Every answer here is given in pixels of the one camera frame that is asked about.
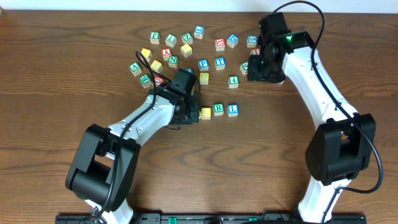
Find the green R block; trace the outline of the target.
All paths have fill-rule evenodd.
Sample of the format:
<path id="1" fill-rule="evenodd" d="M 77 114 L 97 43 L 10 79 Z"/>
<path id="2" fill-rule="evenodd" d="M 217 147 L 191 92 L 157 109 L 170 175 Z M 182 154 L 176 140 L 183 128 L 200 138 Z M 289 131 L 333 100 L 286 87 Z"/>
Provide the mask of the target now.
<path id="1" fill-rule="evenodd" d="M 214 116 L 222 116 L 224 114 L 224 104 L 216 103 L 213 105 Z"/>

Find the blue L block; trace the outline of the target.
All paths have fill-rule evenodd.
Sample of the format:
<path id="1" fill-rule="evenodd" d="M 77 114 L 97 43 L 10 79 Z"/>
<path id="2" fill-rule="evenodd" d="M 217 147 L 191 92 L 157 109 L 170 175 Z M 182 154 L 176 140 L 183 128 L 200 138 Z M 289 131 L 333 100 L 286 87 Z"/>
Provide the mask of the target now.
<path id="1" fill-rule="evenodd" d="M 228 105 L 228 116 L 235 117 L 239 114 L 239 106 L 237 104 Z"/>

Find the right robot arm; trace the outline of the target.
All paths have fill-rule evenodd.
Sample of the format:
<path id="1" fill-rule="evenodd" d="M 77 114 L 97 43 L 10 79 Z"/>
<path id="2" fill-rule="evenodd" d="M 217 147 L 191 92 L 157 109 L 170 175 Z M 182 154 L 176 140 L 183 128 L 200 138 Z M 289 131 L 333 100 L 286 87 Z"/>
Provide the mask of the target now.
<path id="1" fill-rule="evenodd" d="M 262 18 L 259 28 L 260 52 L 249 57 L 247 79 L 283 83 L 289 78 L 300 93 L 315 134 L 305 151 L 311 179 L 297 218 L 328 222 L 340 193 L 368 168 L 376 122 L 370 114 L 359 114 L 339 92 L 320 61 L 318 42 L 307 31 L 292 32 L 281 12 Z"/>

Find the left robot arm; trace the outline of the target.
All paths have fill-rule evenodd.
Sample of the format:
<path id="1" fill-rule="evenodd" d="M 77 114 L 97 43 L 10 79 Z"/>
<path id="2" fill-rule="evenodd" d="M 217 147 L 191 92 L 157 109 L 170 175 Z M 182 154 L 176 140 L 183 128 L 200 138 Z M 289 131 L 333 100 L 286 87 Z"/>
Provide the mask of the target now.
<path id="1" fill-rule="evenodd" d="M 83 223 L 129 223 L 127 203 L 141 147 L 159 129 L 199 120 L 193 89 L 197 77 L 178 69 L 174 79 L 148 92 L 143 104 L 123 120 L 104 128 L 89 126 L 68 171 L 65 186 L 92 209 Z"/>

